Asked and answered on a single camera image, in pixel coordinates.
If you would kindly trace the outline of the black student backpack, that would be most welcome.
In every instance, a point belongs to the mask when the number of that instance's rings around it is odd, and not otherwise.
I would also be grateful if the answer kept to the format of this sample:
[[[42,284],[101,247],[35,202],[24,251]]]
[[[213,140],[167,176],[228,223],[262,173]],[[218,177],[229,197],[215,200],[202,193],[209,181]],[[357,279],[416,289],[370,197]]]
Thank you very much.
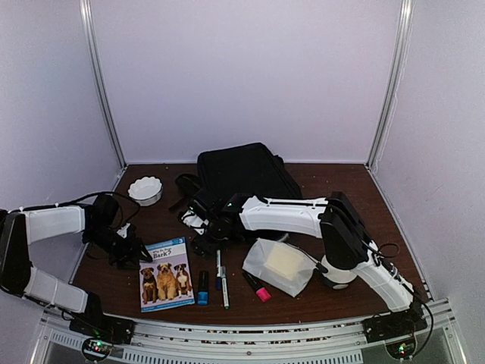
[[[284,161],[265,144],[257,142],[217,149],[199,154],[196,174],[181,174],[175,179],[182,197],[169,211],[174,213],[192,202],[217,215],[237,193],[275,199],[301,199],[299,185],[285,169]],[[242,240],[253,239],[255,232],[242,233]]]

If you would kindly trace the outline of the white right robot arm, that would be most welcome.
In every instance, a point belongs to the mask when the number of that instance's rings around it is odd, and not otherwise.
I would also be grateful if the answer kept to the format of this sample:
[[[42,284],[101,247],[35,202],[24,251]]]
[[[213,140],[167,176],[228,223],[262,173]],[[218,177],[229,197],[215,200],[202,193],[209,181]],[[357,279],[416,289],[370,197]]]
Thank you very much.
[[[247,231],[282,231],[323,241],[327,273],[349,271],[385,302],[389,329],[405,334],[422,316],[425,300],[400,275],[368,233],[345,193],[315,199],[275,199],[236,193],[228,200],[199,194],[180,220],[209,243],[235,239]]]

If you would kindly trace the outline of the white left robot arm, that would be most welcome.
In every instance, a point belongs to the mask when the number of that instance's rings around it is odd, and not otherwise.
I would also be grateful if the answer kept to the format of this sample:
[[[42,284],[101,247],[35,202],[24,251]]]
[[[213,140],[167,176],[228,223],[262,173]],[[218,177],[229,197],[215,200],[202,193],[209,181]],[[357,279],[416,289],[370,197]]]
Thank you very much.
[[[109,321],[95,293],[75,287],[55,276],[48,258],[65,258],[67,249],[93,244],[118,269],[137,269],[151,262],[145,244],[129,218],[114,226],[120,215],[118,193],[97,192],[44,206],[1,211],[1,289],[15,297],[54,306],[78,319],[93,337],[109,329]]]

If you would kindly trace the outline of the dog picture book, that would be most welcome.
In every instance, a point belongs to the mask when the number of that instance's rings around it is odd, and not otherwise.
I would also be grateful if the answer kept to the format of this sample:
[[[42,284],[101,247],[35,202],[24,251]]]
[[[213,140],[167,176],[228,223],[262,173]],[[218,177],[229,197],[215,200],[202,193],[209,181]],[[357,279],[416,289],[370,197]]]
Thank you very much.
[[[151,262],[140,262],[141,312],[156,312],[196,302],[186,239],[167,240],[146,247]]]

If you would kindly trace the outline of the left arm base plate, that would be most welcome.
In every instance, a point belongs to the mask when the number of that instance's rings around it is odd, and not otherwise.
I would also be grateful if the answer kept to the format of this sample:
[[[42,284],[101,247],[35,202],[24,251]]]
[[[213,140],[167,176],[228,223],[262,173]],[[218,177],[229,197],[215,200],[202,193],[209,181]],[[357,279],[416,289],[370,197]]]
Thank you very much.
[[[135,322],[125,318],[105,316],[101,323],[93,324],[74,318],[70,321],[69,329],[111,344],[130,344]]]

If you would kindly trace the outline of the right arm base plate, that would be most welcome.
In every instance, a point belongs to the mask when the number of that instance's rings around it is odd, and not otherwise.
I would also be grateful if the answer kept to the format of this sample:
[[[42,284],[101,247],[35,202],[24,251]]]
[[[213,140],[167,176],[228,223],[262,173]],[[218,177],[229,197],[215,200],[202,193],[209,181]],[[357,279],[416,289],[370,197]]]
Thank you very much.
[[[368,343],[414,334],[427,328],[427,320],[411,311],[375,315],[363,320],[361,324]]]

